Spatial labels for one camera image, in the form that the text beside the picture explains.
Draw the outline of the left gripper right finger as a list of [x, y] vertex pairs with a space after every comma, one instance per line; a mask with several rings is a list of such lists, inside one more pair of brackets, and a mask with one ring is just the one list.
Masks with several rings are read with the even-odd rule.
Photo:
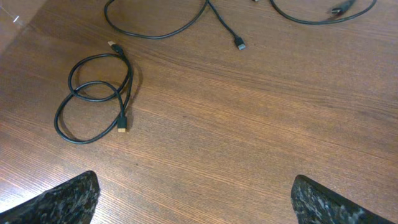
[[393, 224], [305, 175], [297, 175], [290, 198], [299, 224]]

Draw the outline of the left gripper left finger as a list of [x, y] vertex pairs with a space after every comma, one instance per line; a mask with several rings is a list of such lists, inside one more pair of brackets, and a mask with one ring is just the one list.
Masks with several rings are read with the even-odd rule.
[[88, 170], [1, 213], [1, 224], [87, 224], [100, 197], [95, 172]]

